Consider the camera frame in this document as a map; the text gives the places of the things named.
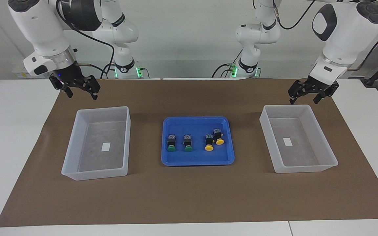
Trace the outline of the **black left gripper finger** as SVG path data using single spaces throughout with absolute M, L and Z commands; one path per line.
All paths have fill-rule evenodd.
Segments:
M 296 100 L 307 94 L 306 84 L 297 80 L 293 85 L 288 89 L 288 95 L 290 96 L 290 103 L 294 104 Z
M 319 92 L 315 98 L 313 99 L 313 102 L 315 104 L 318 104 L 322 99 L 326 98 L 326 97 L 331 97 L 332 95 L 330 93 L 327 93 L 326 91 L 321 91 Z

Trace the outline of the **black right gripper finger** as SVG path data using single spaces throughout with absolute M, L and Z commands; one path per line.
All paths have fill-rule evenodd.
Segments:
M 93 100 L 97 100 L 100 85 L 94 76 L 82 78 L 81 89 L 90 93 Z
M 51 84 L 56 90 L 60 90 L 61 92 L 65 93 L 68 98 L 72 98 L 73 92 L 69 88 L 68 85 L 62 83 L 58 78 L 56 77 L 50 77 Z

